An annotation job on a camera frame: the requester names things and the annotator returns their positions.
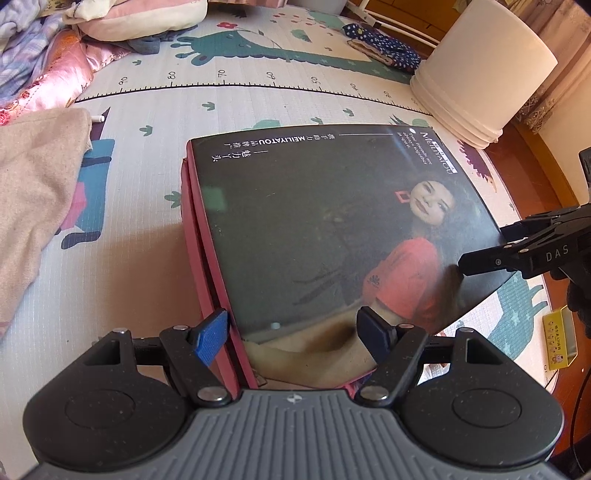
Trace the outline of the yellow small box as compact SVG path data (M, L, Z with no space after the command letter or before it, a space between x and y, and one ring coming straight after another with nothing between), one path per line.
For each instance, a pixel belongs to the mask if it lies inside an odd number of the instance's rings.
M569 367L578 356L573 312L564 306L546 314L543 329L549 369Z

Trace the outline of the pink cardboard box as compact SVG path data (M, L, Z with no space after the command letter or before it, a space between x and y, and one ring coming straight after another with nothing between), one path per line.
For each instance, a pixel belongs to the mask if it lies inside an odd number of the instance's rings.
M185 155L189 262L202 311L228 311L216 365L231 391L342 388L374 369L337 277L353 269L328 219L344 198L304 156Z

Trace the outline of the pile of colourful clothes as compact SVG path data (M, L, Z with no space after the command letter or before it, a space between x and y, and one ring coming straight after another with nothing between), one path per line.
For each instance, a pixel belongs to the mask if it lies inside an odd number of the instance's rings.
M1 3L1 123L30 112L67 107L96 72L128 54L84 38L78 23L98 19L113 1Z

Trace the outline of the cartoon play mat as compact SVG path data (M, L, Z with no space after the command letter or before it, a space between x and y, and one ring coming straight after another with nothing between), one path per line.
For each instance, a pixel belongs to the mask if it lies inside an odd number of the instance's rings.
M189 139L259 133L273 122L435 125L408 85L378 72L332 68L333 59L353 63L359 54L328 18L295 7L252 9L240 20L213 12L197 34L235 31L256 45L277 44L321 61L221 57L195 67L164 48L112 63L82 96L82 108L106 114L102 134L114 143L110 162L94 172L87 203L102 233L69 249L59 240L48 244L39 277L2 340L1 462L8 477L55 477L36 465L22 428L25 405L101 335L124 327L152 336L204 313L174 205Z

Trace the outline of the beige cloth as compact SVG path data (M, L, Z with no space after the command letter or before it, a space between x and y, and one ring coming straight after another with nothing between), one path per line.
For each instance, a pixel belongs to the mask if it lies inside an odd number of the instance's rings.
M2 333L70 209L90 131L90 114L78 108L29 113L1 128Z

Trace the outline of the pink white pillow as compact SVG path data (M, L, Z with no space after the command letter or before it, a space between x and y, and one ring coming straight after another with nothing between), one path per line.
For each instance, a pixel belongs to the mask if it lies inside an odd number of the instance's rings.
M65 24L104 42L180 31L200 23L207 1L77 1L63 13Z

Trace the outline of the white bucket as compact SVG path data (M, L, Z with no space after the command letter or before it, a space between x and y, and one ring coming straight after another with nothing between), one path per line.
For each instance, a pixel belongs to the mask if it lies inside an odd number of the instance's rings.
M410 87L414 97L456 137L486 149L557 66L521 19L497 1L473 1Z

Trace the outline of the box lid with woman photo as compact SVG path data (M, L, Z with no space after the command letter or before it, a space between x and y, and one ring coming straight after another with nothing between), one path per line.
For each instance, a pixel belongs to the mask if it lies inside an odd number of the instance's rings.
M356 311L437 333L508 280L467 277L496 246L493 214L436 130L335 124L243 130L187 145L193 223L211 298L231 314L238 373L305 387L360 376Z

